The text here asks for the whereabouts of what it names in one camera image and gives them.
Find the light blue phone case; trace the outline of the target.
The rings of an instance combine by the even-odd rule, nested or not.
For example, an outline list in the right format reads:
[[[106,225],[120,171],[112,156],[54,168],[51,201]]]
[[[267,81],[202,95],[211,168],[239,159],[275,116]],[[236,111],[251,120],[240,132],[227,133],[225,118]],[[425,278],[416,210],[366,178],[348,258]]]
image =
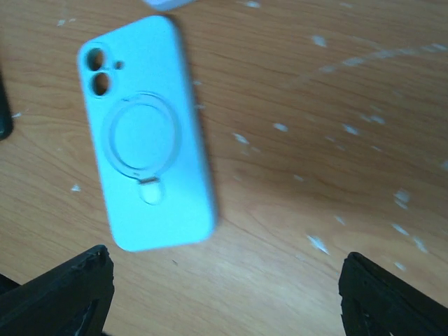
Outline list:
[[[201,242],[218,206],[181,31],[152,15],[77,57],[108,223],[129,252]]]

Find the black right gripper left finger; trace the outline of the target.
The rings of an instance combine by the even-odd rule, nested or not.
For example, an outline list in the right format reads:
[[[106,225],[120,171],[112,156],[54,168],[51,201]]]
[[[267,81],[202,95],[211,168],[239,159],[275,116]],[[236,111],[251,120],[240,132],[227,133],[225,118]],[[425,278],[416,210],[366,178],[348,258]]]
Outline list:
[[[1,275],[1,334],[104,335],[114,291],[104,245],[24,284]]]

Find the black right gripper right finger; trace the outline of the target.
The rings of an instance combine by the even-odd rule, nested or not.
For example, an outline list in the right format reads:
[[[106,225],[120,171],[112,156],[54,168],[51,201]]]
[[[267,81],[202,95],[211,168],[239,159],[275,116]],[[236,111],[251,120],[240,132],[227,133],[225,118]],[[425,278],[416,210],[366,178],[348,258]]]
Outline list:
[[[358,252],[338,282],[346,335],[446,335],[447,308]]]

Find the black smartphone blue edge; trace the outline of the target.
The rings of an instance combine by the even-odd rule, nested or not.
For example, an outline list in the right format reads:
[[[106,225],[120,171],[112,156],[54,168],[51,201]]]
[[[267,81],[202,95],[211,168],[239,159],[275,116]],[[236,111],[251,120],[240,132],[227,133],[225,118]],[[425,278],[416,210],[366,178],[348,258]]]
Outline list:
[[[6,139],[13,131],[13,118],[3,79],[0,81],[0,138]]]

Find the lavender phone case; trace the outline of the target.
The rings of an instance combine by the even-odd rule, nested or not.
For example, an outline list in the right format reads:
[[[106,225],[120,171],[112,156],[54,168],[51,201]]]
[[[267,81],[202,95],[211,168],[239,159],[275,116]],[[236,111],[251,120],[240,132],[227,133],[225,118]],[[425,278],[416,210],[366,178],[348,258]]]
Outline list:
[[[186,4],[192,3],[195,0],[143,0],[151,8],[157,11],[170,11],[175,8],[182,7]]]

